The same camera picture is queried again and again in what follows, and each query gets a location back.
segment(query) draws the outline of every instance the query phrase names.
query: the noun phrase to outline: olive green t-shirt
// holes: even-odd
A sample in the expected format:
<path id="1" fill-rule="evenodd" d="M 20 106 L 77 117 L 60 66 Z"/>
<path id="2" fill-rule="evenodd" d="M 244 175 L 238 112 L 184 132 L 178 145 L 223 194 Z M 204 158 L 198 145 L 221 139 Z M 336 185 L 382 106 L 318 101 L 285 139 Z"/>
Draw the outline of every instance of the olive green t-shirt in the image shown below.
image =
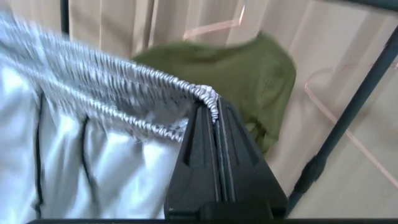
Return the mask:
<path id="1" fill-rule="evenodd" d="M 264 153 L 278 141 L 296 74 L 292 59 L 271 37 L 259 34 L 229 47 L 172 42 L 133 60 L 190 83 L 212 86 L 236 107 Z"/>

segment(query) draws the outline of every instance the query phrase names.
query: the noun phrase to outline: beige curtain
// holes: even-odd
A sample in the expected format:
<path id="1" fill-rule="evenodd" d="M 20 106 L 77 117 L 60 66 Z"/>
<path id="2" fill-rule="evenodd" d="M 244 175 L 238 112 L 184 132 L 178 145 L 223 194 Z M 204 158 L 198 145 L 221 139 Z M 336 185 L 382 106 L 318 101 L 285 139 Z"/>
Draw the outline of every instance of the beige curtain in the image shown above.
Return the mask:
<path id="1" fill-rule="evenodd" d="M 8 1 L 16 14 L 60 30 L 59 1 Z M 70 35 L 130 57 L 151 45 L 180 40 L 187 29 L 238 17 L 242 6 L 242 0 L 70 0 Z M 308 85 L 338 117 L 396 25 L 393 14 L 340 1 L 247 0 L 241 26 L 194 41 L 231 45 L 262 30 L 291 54 L 297 80 L 280 141 L 266 158 L 288 195 L 333 127 L 305 93 L 305 82 L 318 72 Z M 379 165 L 398 179 L 395 86 L 398 78 L 391 69 L 351 130 Z M 398 217 L 397 211 L 397 187 L 344 137 L 291 217 Z"/>

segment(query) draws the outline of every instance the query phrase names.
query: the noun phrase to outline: corrugated wall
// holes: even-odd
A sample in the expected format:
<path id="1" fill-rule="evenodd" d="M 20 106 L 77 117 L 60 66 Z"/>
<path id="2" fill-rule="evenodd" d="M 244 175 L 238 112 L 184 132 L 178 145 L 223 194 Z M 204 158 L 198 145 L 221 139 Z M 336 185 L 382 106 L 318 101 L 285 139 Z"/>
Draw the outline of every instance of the corrugated wall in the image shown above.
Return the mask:
<path id="1" fill-rule="evenodd" d="M 57 0 L 8 0 L 16 14 L 60 30 Z M 182 39 L 187 29 L 238 17 L 242 0 L 70 0 L 70 34 L 101 50 L 130 57 L 148 46 Z M 319 150 L 333 123 L 304 92 L 309 85 L 339 116 L 398 25 L 395 15 L 317 0 L 247 0 L 239 27 L 194 41 L 245 42 L 260 30 L 291 54 L 297 80 L 279 143 L 267 155 L 282 188 L 292 191 L 305 163 Z M 351 129 L 398 179 L 398 106 L 393 69 L 383 78 Z M 325 173 L 292 217 L 398 217 L 398 190 L 350 141 L 343 138 Z"/>

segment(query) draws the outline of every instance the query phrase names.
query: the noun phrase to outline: gray garment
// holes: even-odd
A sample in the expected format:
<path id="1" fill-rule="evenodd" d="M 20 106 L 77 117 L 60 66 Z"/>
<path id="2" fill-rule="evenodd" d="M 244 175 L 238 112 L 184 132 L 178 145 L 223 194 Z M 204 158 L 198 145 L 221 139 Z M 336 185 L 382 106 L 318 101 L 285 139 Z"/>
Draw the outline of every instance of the gray garment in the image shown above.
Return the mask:
<path id="1" fill-rule="evenodd" d="M 0 223 L 39 216 L 38 186 L 42 218 L 162 218 L 190 107 L 215 121 L 217 97 L 0 12 Z"/>

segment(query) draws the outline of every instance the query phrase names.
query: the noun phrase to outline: black metal rod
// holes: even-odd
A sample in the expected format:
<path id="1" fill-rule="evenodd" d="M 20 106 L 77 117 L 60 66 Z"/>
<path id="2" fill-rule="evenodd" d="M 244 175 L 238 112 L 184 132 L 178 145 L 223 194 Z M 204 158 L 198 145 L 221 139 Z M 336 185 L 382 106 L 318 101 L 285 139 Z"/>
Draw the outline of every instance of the black metal rod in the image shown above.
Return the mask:
<path id="1" fill-rule="evenodd" d="M 61 30 L 69 35 L 69 0 L 60 0 L 61 4 Z"/>
<path id="2" fill-rule="evenodd" d="M 391 63 L 398 55 L 398 26 L 390 36 L 384 50 L 377 58 L 376 63 L 370 69 L 366 78 L 363 80 L 361 86 L 354 94 L 354 97 L 348 103 L 340 119 L 337 121 L 335 127 L 323 143 L 318 154 L 314 156 L 310 162 L 304 167 L 300 178 L 294 186 L 294 190 L 289 197 L 289 210 L 288 213 L 296 206 L 297 202 L 301 199 L 303 194 L 307 192 L 310 186 L 322 174 L 326 160 L 331 154 L 348 126 L 354 120 L 359 110 L 365 104 L 372 91 L 375 89 L 380 79 L 383 77 Z"/>
<path id="3" fill-rule="evenodd" d="M 398 12 L 397 0 L 339 0 Z"/>

